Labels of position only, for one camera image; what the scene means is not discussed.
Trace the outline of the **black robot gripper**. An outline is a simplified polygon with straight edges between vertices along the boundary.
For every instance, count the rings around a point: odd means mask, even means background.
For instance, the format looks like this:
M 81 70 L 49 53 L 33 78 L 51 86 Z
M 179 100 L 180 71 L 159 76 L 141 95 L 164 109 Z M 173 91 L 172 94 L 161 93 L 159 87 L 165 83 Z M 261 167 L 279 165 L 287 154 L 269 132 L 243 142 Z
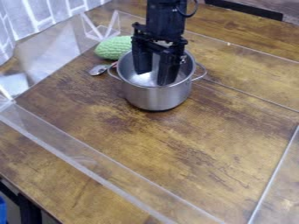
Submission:
M 159 53 L 157 85 L 176 80 L 184 59 L 187 40 L 183 37 L 187 0 L 147 0 L 145 24 L 132 23 L 132 56 L 135 71 L 152 71 L 152 53 Z

